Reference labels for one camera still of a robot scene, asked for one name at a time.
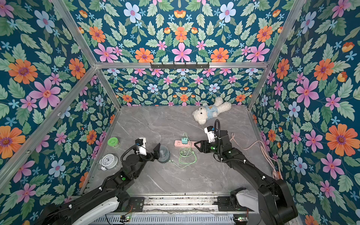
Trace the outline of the pink power strip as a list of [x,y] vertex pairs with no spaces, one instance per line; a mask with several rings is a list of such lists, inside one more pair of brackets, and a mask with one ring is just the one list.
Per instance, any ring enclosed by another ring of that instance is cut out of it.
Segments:
[[192,148],[192,149],[196,148],[195,142],[193,142],[193,141],[188,141],[187,143],[182,143],[182,140],[175,140],[174,146],[176,148]]

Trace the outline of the teal charger adapter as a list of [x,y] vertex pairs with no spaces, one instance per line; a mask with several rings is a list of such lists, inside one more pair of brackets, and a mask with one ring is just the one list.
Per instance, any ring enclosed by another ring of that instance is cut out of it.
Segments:
[[188,138],[187,137],[182,137],[181,138],[181,143],[182,144],[188,144]]

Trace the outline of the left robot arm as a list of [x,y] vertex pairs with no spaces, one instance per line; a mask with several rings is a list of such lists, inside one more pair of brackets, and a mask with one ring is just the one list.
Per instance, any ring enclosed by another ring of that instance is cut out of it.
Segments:
[[35,224],[89,225],[119,207],[126,207],[130,201],[127,189],[134,184],[147,162],[159,159],[160,146],[158,143],[153,152],[145,152],[144,156],[137,153],[140,151],[138,144],[131,146],[120,157],[122,168],[119,171],[106,177],[99,187],[73,201],[45,207]]

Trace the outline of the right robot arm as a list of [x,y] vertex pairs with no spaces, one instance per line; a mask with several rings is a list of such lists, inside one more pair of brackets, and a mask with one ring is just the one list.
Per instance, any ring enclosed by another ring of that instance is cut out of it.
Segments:
[[240,173],[255,189],[256,194],[247,194],[239,189],[235,201],[260,214],[267,225],[284,225],[298,217],[298,210],[285,181],[276,180],[248,161],[243,152],[232,146],[229,134],[220,128],[220,121],[204,129],[207,140],[195,142],[202,153],[213,153],[217,162],[228,165]]

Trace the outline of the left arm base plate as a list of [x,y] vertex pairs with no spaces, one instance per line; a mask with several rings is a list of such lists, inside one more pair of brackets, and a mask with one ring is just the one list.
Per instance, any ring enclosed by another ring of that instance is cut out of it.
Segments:
[[130,197],[119,207],[119,210],[121,212],[142,212],[144,201],[144,197]]

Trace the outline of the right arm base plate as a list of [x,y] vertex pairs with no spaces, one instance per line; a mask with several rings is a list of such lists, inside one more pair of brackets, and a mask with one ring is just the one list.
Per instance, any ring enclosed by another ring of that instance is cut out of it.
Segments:
[[237,200],[231,196],[219,196],[213,204],[218,206],[220,212],[235,212],[242,210],[242,207]]

